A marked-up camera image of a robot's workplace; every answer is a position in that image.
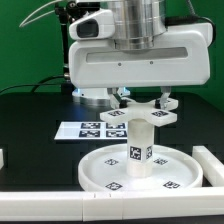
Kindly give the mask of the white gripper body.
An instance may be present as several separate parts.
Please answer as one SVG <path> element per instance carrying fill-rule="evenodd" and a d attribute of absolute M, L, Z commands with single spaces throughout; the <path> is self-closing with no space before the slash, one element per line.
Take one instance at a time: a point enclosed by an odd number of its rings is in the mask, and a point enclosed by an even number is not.
<path fill-rule="evenodd" d="M 209 23 L 171 26 L 148 50 L 119 51 L 113 41 L 77 41 L 69 69 L 77 88 L 202 85 L 210 78 Z"/>

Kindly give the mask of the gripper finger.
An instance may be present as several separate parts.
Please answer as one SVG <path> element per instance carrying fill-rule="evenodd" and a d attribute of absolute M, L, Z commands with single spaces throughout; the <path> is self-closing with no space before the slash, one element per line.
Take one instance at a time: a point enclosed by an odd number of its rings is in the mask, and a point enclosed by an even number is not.
<path fill-rule="evenodd" d="M 156 109 L 165 109 L 168 103 L 168 98 L 171 94 L 171 87 L 170 86 L 163 86 L 161 87 L 161 97 L 155 101 L 155 108 Z"/>
<path fill-rule="evenodd" d="M 118 95 L 117 88 L 108 88 L 107 93 L 110 99 L 110 106 L 113 109 L 121 109 L 127 107 L 127 101 Z"/>

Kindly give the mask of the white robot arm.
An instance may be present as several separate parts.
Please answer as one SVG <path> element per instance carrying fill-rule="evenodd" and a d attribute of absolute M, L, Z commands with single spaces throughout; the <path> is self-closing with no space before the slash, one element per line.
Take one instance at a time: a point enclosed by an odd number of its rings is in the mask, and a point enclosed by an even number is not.
<path fill-rule="evenodd" d="M 108 105 L 128 87 L 202 85 L 210 77 L 212 22 L 194 13 L 168 17 L 165 0 L 101 0 L 69 27 L 69 72 L 76 101 Z"/>

